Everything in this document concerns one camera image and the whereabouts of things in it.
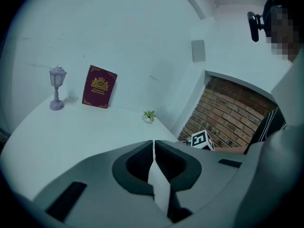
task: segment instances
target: black slot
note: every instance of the black slot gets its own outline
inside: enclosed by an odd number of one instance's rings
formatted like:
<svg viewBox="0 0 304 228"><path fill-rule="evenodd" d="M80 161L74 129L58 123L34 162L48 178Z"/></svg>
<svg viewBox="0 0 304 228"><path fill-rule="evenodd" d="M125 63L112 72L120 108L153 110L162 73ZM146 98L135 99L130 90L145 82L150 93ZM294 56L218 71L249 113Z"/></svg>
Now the black slot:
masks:
<svg viewBox="0 0 304 228"><path fill-rule="evenodd" d="M82 182L73 182L47 209L46 213L63 222L86 188Z"/></svg>
<svg viewBox="0 0 304 228"><path fill-rule="evenodd" d="M173 223L177 223L182 219L189 217L190 215L192 215L192 212L186 208L181 207L176 193L171 190L167 217L171 219Z"/></svg>
<svg viewBox="0 0 304 228"><path fill-rule="evenodd" d="M239 168L242 164L242 162L232 161L232 160L227 160L227 159L221 159L218 162L221 163L221 164L228 165L228 166L233 166L233 167L236 167L236 168Z"/></svg>
<svg viewBox="0 0 304 228"><path fill-rule="evenodd" d="M153 141L118 157L112 166L112 174L118 184L128 192L154 197L153 186L148 177L153 163Z"/></svg>
<svg viewBox="0 0 304 228"><path fill-rule="evenodd" d="M160 140L155 141L155 160L175 192L192 188L201 173L196 158Z"/></svg>

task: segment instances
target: white table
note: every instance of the white table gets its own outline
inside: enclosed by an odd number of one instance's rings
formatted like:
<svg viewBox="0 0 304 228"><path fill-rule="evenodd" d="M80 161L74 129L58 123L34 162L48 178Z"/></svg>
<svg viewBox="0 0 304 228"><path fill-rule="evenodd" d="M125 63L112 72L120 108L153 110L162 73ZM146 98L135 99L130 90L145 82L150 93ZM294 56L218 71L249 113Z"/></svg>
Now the white table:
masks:
<svg viewBox="0 0 304 228"><path fill-rule="evenodd" d="M23 120L0 156L10 187L30 200L54 178L89 156L146 140L177 141L158 119L145 123L141 112L102 109L73 98L65 100L62 110L52 111L52 99Z"/></svg>

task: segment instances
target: red brick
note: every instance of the red brick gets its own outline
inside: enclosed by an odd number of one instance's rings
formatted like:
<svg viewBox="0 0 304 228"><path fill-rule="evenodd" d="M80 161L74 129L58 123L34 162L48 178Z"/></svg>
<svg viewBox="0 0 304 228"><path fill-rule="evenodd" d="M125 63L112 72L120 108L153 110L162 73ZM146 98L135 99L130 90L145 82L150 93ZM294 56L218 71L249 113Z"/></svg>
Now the red brick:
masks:
<svg viewBox="0 0 304 228"><path fill-rule="evenodd" d="M256 110L252 109L249 106L246 106L245 110L248 111L249 113L251 113L253 116L257 117L260 120L263 120L264 117L265 117L264 115L262 115L261 113L257 112Z"/></svg>
<svg viewBox="0 0 304 228"><path fill-rule="evenodd" d="M217 143L220 147L224 146L225 143L220 140L217 136L215 136L213 133L208 132L210 137L212 138L213 142Z"/></svg>
<svg viewBox="0 0 304 228"><path fill-rule="evenodd" d="M207 111L207 110L206 110L206 111L205 111L205 115L207 115L208 117L212 118L213 120L217 121L218 123L220 123L220 124L222 124L222 125L225 123L225 120L224 120L223 118L221 118L221 117L219 117L219 116L213 114L213 113L210 112L210 111Z"/></svg>
<svg viewBox="0 0 304 228"><path fill-rule="evenodd" d="M209 123L209 124L211 124L212 126L216 126L216 124L217 124L217 122L216 121L214 121L214 120L212 120L211 118L207 118L207 122Z"/></svg>
<svg viewBox="0 0 304 228"><path fill-rule="evenodd" d="M215 148L221 148L216 142L213 141L214 147Z"/></svg>
<svg viewBox="0 0 304 228"><path fill-rule="evenodd" d="M239 108L238 107L238 109L237 109L237 112L239 113L239 114L241 114L243 117L245 117L245 118L248 118L249 117L249 113L248 112L246 112L246 111L244 111L243 109L241 109L241 108Z"/></svg>
<svg viewBox="0 0 304 228"><path fill-rule="evenodd" d="M190 124L189 121L186 123L185 126L186 126L186 128L188 128L191 132L194 133L195 127L194 127L192 124Z"/></svg>
<svg viewBox="0 0 304 228"><path fill-rule="evenodd" d="M235 133L237 136L239 136L242 140L246 141L247 143L250 143L251 138L250 138L248 135L244 134L241 130L236 129L236 130L234 131L234 133Z"/></svg>
<svg viewBox="0 0 304 228"><path fill-rule="evenodd" d="M179 141L184 141L184 140L186 140L182 135L180 135L178 139L179 139Z"/></svg>
<svg viewBox="0 0 304 228"><path fill-rule="evenodd" d="M250 120L250 121L252 121L255 125L257 125L257 126L259 126L260 125L260 123L261 123L261 121L260 120L258 120L255 116L253 116L253 115L249 115L249 117L248 117L248 119Z"/></svg>
<svg viewBox="0 0 304 228"><path fill-rule="evenodd" d="M200 119L207 120L207 116L204 115L203 113L198 112L197 110L194 110L193 114L199 117Z"/></svg>
<svg viewBox="0 0 304 228"><path fill-rule="evenodd" d="M200 100L201 100L202 102L205 102L205 103L208 103L208 102L209 102L209 99L206 98L206 97L204 97L204 96L202 96L202 97L200 98Z"/></svg>
<svg viewBox="0 0 304 228"><path fill-rule="evenodd" d="M245 141L241 140L240 138L237 139L237 144L241 147L248 146L248 144Z"/></svg>
<svg viewBox="0 0 304 228"><path fill-rule="evenodd" d="M218 96L218 97L220 97L220 98L222 98L222 99L224 99L224 100L226 100L226 101L229 101L229 102L231 102L231 103L234 103L234 102L235 102L235 99L233 99L233 98L231 98L231 97L229 97L229 96L227 96L227 95L223 95L223 94L218 93L218 92L214 92L214 95L216 95L216 96Z"/></svg>
<svg viewBox="0 0 304 228"><path fill-rule="evenodd" d="M194 132L192 132L189 128L184 127L184 132L187 133L189 136L191 136L192 134L194 134Z"/></svg>
<svg viewBox="0 0 304 228"><path fill-rule="evenodd" d="M251 121L249 121L248 119L244 118L243 116L242 116L242 118L241 118L241 122L242 122L243 124L245 124L247 127L249 127L250 129L252 129L253 131L256 131L256 130L257 130L257 126L254 125L254 124L253 124Z"/></svg>
<svg viewBox="0 0 304 228"><path fill-rule="evenodd" d="M232 140L228 140L227 144L230 147L239 147L239 145L237 143L233 142Z"/></svg>
<svg viewBox="0 0 304 228"><path fill-rule="evenodd" d="M207 129L207 125L208 125L208 123L207 123L206 121L203 121L203 122L202 122L201 131L206 130L206 129Z"/></svg>
<svg viewBox="0 0 304 228"><path fill-rule="evenodd" d="M197 105L197 106L195 107L195 110L197 110L197 111L199 111L199 112L201 112L201 113L204 113L205 108L201 107L200 105Z"/></svg>
<svg viewBox="0 0 304 228"><path fill-rule="evenodd" d="M180 133L184 138L188 138L189 137L189 134L187 134L186 132L184 131L181 131Z"/></svg>
<svg viewBox="0 0 304 228"><path fill-rule="evenodd" d="M267 100L265 98L261 99L260 97L257 97L255 95L251 95L249 97L249 99L252 100L252 101L254 101L255 103L259 104L260 106L262 106L265 109L269 108L268 99Z"/></svg>
<svg viewBox="0 0 304 228"><path fill-rule="evenodd" d="M274 102L272 102L272 101L270 101L270 102L269 102L269 106L268 106L268 108L267 108L268 112L271 112L271 111L273 111L273 110L275 111L276 108L277 108L277 104L274 103Z"/></svg>
<svg viewBox="0 0 304 228"><path fill-rule="evenodd" d="M220 111L219 109L217 109L217 108L212 108L212 110L211 110L214 114L216 114L216 115L218 115L218 116L222 116L223 115L223 112L222 111Z"/></svg>
<svg viewBox="0 0 304 228"><path fill-rule="evenodd" d="M241 120L241 117L242 117L240 114L237 114L236 112L233 112L233 111L230 113L230 115L232 117L234 117L235 119L237 119L238 121Z"/></svg>
<svg viewBox="0 0 304 228"><path fill-rule="evenodd" d="M226 122L223 124L225 127L227 127L230 131L234 132L234 130L236 129L235 126L231 125L230 123Z"/></svg>
<svg viewBox="0 0 304 228"><path fill-rule="evenodd" d="M223 134L222 132L219 132L219 133L218 133L218 137L219 137L222 141L224 141L224 142L227 142L227 141L229 140L229 138L228 138L225 134Z"/></svg>
<svg viewBox="0 0 304 228"><path fill-rule="evenodd" d="M220 104L222 104L222 105L228 105L228 101L225 101L225 100L223 100L223 99L221 99L221 98L217 98L217 102L218 103L220 103Z"/></svg>
<svg viewBox="0 0 304 228"><path fill-rule="evenodd" d="M241 91L242 91L242 87L241 85L238 85L236 83L232 83L230 85L227 85L226 86L232 93L235 93L235 94L240 94Z"/></svg>
<svg viewBox="0 0 304 228"><path fill-rule="evenodd" d="M241 96L235 92L231 92L231 95L230 95L231 98L235 99L235 100L238 100Z"/></svg>
<svg viewBox="0 0 304 228"><path fill-rule="evenodd" d="M223 95L231 95L231 91L228 90L226 87L216 87L214 92L221 93Z"/></svg>
<svg viewBox="0 0 304 228"><path fill-rule="evenodd" d="M227 115L226 113L224 113L223 118L240 129L244 128L244 125L242 123L240 123L237 119L233 118L232 116Z"/></svg>
<svg viewBox="0 0 304 228"><path fill-rule="evenodd" d="M253 134L255 133L247 127L244 127L243 132L246 133L250 138L252 138Z"/></svg>
<svg viewBox="0 0 304 228"><path fill-rule="evenodd" d="M240 95L246 98L250 98L251 96L253 96L254 93L255 92L253 90L246 87L242 87Z"/></svg>
<svg viewBox="0 0 304 228"><path fill-rule="evenodd" d="M207 92L207 93L209 93L209 94L212 94L212 93L213 93L213 90L212 90L212 89L209 89L209 88L205 88L204 91Z"/></svg>
<svg viewBox="0 0 304 228"><path fill-rule="evenodd" d="M214 87L216 86L216 79L215 78L211 78L208 82L208 84L206 85L207 89L214 89Z"/></svg>
<svg viewBox="0 0 304 228"><path fill-rule="evenodd" d="M240 101L235 101L235 104L238 106L238 107L241 107L243 109L246 108L246 105L244 103L241 103Z"/></svg>
<svg viewBox="0 0 304 228"><path fill-rule="evenodd" d="M207 92L204 92L203 96L206 97L206 98L208 98L208 99L210 99L210 100L214 100L214 101L217 100L217 97L215 95L209 94Z"/></svg>
<svg viewBox="0 0 304 228"><path fill-rule="evenodd" d="M230 146L228 144L226 144L225 142L223 142L221 148L230 148Z"/></svg>
<svg viewBox="0 0 304 228"><path fill-rule="evenodd" d="M199 119L198 117L192 115L191 118L188 120L188 122L186 123L186 127L187 124L191 124L193 127L195 127L196 129L198 129L198 131L195 131L194 129L192 129L191 127L188 127L191 131L193 131L194 133L197 133L200 131L201 129L201 124L203 123L203 120Z"/></svg>
<svg viewBox="0 0 304 228"><path fill-rule="evenodd" d="M210 124L206 123L206 127L205 127L208 132L212 132L214 133L215 135L217 135L219 133L219 130L216 129L215 127L211 126Z"/></svg>
<svg viewBox="0 0 304 228"><path fill-rule="evenodd" d="M222 112L225 112L227 114L230 114L230 112L231 112L227 107L224 107L223 105L221 105L219 103L216 103L214 101L211 101L211 100L209 101L209 105L211 105L211 106L213 106L213 107L215 107L215 108L217 108L217 109L219 109Z"/></svg>
<svg viewBox="0 0 304 228"><path fill-rule="evenodd" d="M268 111L265 109L265 108L263 108L263 107L261 107L259 104L257 104L257 103L254 103L254 105L250 105L253 109L255 109L256 111L258 111L258 112L260 112L261 114L263 114L263 115L267 115L267 113L268 113Z"/></svg>
<svg viewBox="0 0 304 228"><path fill-rule="evenodd" d="M252 100L249 100L249 98L246 98L246 97L243 97L243 96L240 96L238 98L238 100L246 105L249 105L251 107L253 107L255 105L255 103L252 101Z"/></svg>
<svg viewBox="0 0 304 228"><path fill-rule="evenodd" d="M212 110L212 106L211 106L211 105L206 104L206 103L204 103L204 102L202 102L202 101L199 101L199 106L202 106L202 107L204 107L205 109L208 109L209 111Z"/></svg>
<svg viewBox="0 0 304 228"><path fill-rule="evenodd" d="M225 134L228 138L232 139L232 140L236 140L238 137L236 135L234 135L230 130L228 130L226 127L217 124L216 128L219 129L223 134Z"/></svg>
<svg viewBox="0 0 304 228"><path fill-rule="evenodd" d="M238 111L238 107L235 104L228 103L227 107L229 107L231 110L234 110L235 112Z"/></svg>

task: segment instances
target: lavender lamp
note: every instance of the lavender lamp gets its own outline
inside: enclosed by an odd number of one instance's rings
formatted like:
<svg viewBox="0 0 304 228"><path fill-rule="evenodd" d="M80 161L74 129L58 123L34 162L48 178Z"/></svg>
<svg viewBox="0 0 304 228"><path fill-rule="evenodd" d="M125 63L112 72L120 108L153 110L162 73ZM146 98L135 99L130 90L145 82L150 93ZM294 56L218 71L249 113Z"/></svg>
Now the lavender lamp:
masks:
<svg viewBox="0 0 304 228"><path fill-rule="evenodd" d="M65 79L67 72L59 65L50 70L49 74L51 77L51 85L55 87L54 100L51 101L51 103L49 104L49 108L54 111L58 111L65 106L65 104L59 100L58 88L62 86L63 80Z"/></svg>

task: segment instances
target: brick wall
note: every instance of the brick wall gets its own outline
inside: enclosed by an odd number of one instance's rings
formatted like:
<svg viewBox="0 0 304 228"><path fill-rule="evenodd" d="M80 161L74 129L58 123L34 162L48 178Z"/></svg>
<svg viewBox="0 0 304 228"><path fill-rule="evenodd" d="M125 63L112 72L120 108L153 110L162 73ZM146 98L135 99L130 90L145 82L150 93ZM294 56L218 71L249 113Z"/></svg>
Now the brick wall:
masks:
<svg viewBox="0 0 304 228"><path fill-rule="evenodd" d="M276 107L255 91L213 77L179 140L206 129L216 147L247 146L261 120Z"/></svg>

